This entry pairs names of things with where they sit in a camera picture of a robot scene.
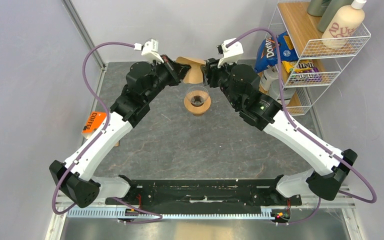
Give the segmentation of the single brown paper filter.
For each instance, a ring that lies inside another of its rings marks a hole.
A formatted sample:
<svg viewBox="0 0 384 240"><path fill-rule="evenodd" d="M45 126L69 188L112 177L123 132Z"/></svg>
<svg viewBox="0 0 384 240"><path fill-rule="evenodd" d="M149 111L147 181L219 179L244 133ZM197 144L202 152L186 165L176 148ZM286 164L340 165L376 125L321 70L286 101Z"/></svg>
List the single brown paper filter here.
<svg viewBox="0 0 384 240"><path fill-rule="evenodd" d="M183 79L185 84L202 84L204 82L201 67L205 66L206 62L203 59L179 56L175 62L191 66Z"/></svg>

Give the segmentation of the clear glass dripper cone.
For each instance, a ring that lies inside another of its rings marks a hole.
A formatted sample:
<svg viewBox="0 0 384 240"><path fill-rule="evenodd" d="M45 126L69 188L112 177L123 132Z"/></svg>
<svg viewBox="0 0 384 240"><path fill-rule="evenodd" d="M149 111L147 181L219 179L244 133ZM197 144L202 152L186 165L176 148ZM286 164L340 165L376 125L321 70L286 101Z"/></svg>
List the clear glass dripper cone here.
<svg viewBox="0 0 384 240"><path fill-rule="evenodd" d="M209 98L208 90L200 85L192 86L186 91L186 99L194 106L202 106Z"/></svg>

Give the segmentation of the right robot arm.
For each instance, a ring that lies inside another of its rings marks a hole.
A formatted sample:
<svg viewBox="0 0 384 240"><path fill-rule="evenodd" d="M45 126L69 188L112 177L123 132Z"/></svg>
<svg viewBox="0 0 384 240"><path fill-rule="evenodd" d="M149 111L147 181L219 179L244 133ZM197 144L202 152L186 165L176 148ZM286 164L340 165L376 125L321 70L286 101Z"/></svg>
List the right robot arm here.
<svg viewBox="0 0 384 240"><path fill-rule="evenodd" d="M268 191L269 200L280 205L304 193L334 200L350 172L347 165L354 164L357 153L327 144L286 116L280 103L259 90L260 77L251 66L236 63L218 66L218 63L210 58L201 66L204 84L220 89L247 124L277 138L311 166L301 173L278 176L275 187Z"/></svg>

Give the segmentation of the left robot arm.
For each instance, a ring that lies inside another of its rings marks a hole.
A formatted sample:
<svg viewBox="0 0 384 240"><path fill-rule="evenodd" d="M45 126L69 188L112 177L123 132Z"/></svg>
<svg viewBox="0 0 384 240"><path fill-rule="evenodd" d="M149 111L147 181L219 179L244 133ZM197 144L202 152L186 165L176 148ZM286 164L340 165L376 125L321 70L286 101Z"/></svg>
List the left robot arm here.
<svg viewBox="0 0 384 240"><path fill-rule="evenodd" d="M167 86L177 86L191 70L191 65L178 63L166 55L160 64L146 61L131 65L126 85L109 109L101 126L64 162L55 160L49 166L56 190L62 191L79 208L97 199L117 197L132 204L137 191L123 177L95 177L94 173L115 144L128 134L150 111L150 102Z"/></svg>

